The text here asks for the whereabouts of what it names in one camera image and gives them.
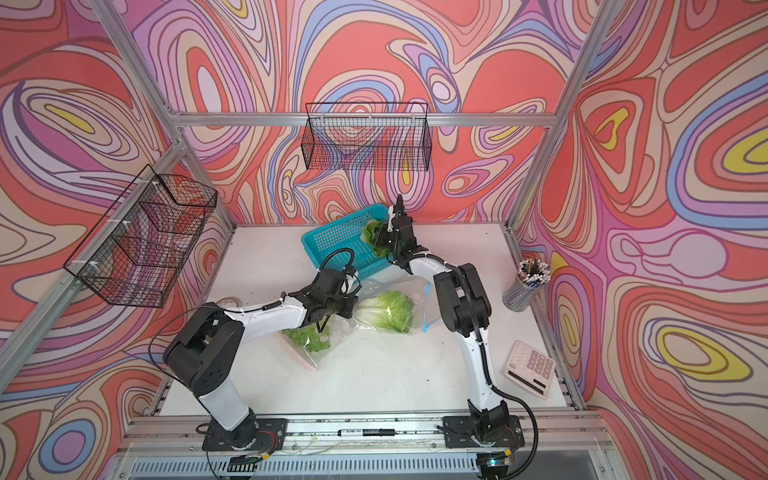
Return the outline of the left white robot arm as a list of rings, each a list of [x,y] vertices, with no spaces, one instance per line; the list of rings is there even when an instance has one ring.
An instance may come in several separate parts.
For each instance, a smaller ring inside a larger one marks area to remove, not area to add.
[[[309,285],[272,303],[235,310],[205,303],[166,347],[164,364],[210,414],[211,427],[229,446],[245,450],[260,433],[255,413],[230,379],[239,348],[284,330],[311,326],[321,333],[332,316],[349,318],[357,303],[350,288],[355,278],[352,266],[324,267]]]

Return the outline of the chinese cabbage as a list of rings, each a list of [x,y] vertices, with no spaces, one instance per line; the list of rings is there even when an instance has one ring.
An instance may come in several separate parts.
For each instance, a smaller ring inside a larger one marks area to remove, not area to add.
[[[362,229],[360,239],[369,245],[379,258],[386,258],[391,252],[391,240],[388,223],[370,220]]]
[[[414,302],[397,290],[360,300],[353,319],[360,325],[379,331],[407,334],[410,332]]]

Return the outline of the zip bag with pink slider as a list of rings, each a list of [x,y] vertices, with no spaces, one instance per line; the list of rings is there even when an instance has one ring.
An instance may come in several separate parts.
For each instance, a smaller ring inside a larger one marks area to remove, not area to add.
[[[342,344],[355,330],[355,324],[333,315],[321,332],[317,324],[280,332],[280,338],[294,357],[309,371],[316,371],[323,359]]]

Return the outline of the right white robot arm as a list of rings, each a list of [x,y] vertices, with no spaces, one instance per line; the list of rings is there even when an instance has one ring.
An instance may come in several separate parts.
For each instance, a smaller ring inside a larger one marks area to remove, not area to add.
[[[492,375],[487,346],[492,306],[477,269],[452,265],[420,245],[402,198],[388,209],[387,225],[374,235],[374,244],[388,247],[391,263],[433,288],[443,324],[459,339],[470,382],[468,435],[481,446],[501,441],[514,431],[511,396],[496,388]]]

